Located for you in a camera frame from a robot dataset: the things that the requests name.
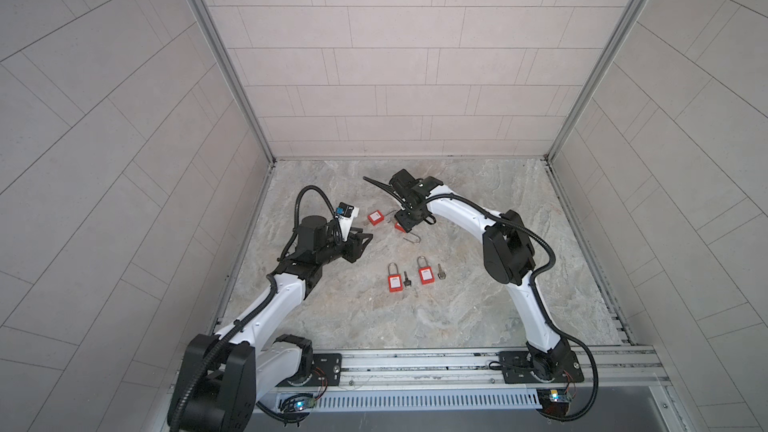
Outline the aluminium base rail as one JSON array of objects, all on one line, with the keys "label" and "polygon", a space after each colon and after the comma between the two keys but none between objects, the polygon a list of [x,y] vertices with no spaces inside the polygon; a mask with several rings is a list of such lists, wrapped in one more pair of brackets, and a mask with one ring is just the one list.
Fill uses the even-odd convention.
[{"label": "aluminium base rail", "polygon": [[578,348],[550,379],[534,376],[524,347],[475,349],[386,349],[317,351],[313,366],[333,392],[569,389],[587,396],[600,386],[656,386],[670,383],[651,346]]}]

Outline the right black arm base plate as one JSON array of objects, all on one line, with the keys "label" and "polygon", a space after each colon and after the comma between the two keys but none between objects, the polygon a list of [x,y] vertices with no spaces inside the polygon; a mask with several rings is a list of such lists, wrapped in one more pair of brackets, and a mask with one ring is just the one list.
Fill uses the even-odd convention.
[{"label": "right black arm base plate", "polygon": [[581,363],[573,351],[552,358],[530,351],[502,351],[498,362],[506,384],[582,383]]}]

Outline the left green circuit board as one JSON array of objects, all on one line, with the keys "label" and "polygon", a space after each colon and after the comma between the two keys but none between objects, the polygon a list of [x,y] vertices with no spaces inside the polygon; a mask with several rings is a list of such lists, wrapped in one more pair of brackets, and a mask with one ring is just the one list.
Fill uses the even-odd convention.
[{"label": "left green circuit board", "polygon": [[281,401],[279,410],[283,415],[298,416],[308,414],[317,405],[317,398],[312,394],[296,394]]}]

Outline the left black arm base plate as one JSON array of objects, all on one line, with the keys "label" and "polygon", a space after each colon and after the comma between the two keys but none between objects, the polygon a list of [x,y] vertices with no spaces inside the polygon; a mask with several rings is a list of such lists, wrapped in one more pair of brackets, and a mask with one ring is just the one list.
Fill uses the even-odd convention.
[{"label": "left black arm base plate", "polygon": [[310,374],[302,380],[288,378],[279,383],[280,387],[336,387],[340,383],[342,355],[340,353],[318,353],[313,356]]}]

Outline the green circuit board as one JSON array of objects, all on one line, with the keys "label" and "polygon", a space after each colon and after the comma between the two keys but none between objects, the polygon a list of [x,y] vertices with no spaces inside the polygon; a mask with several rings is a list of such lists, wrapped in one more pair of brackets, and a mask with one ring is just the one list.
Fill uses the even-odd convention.
[{"label": "green circuit board", "polygon": [[298,416],[308,414],[317,405],[317,398],[312,394],[296,394],[281,401],[279,410],[283,415]]},{"label": "green circuit board", "polygon": [[540,415],[551,416],[556,420],[562,420],[570,412],[573,395],[566,389],[537,389],[537,396],[541,408]]}]

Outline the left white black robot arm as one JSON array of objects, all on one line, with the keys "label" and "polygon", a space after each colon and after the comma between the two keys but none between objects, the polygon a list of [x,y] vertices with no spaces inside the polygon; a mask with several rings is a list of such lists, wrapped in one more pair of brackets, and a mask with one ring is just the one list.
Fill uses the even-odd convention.
[{"label": "left white black robot arm", "polygon": [[295,215],[267,289],[230,325],[189,342],[167,412],[170,430],[242,431],[264,394],[284,380],[312,376],[311,340],[274,333],[316,287],[325,265],[356,262],[373,238],[354,226],[357,207],[341,202],[329,211],[329,218]]}]

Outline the red padlock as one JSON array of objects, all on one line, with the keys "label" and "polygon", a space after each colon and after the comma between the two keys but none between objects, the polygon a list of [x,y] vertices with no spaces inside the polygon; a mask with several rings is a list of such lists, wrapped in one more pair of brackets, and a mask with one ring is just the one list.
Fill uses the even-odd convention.
[{"label": "red padlock", "polygon": [[427,285],[435,282],[435,274],[428,260],[424,256],[417,258],[418,274],[422,285]]},{"label": "red padlock", "polygon": [[386,216],[379,210],[375,210],[367,215],[367,219],[371,225],[376,226],[385,220]]},{"label": "red padlock", "polygon": [[405,228],[402,225],[400,225],[398,222],[394,223],[394,229],[401,232],[402,238],[411,244],[419,244],[422,241],[420,236],[418,236],[413,232],[407,232]]},{"label": "red padlock", "polygon": [[387,266],[387,283],[391,293],[404,290],[403,276],[395,262],[390,262]]}]

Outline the right green circuit board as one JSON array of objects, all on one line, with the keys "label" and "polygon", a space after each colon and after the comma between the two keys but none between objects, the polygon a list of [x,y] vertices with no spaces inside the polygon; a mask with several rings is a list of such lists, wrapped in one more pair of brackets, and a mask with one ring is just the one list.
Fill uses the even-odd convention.
[{"label": "right green circuit board", "polygon": [[556,420],[562,420],[570,412],[573,395],[566,389],[537,389],[537,396],[541,408],[540,415],[551,416]]}]

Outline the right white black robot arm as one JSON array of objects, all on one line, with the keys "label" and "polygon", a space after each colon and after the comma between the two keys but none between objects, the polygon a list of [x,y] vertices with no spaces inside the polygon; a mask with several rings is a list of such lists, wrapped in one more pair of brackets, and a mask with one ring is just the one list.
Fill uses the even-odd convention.
[{"label": "right white black robot arm", "polygon": [[571,414],[565,404],[566,393],[561,392],[545,397],[539,411],[541,416],[561,423],[584,417],[596,402],[599,372],[589,347],[554,323],[536,284],[536,279],[556,264],[552,247],[528,229],[516,211],[489,210],[455,193],[435,177],[416,178],[402,169],[387,184],[369,177],[363,180],[400,204],[395,219],[404,231],[409,232],[422,222],[432,225],[437,217],[442,217],[479,240],[486,272],[509,292],[526,333],[525,363],[517,365],[498,359],[489,363],[489,369],[529,375],[542,383],[564,377],[570,386],[576,382],[566,369],[576,362],[570,344],[575,343],[584,350],[592,371],[591,392],[586,404]]}]

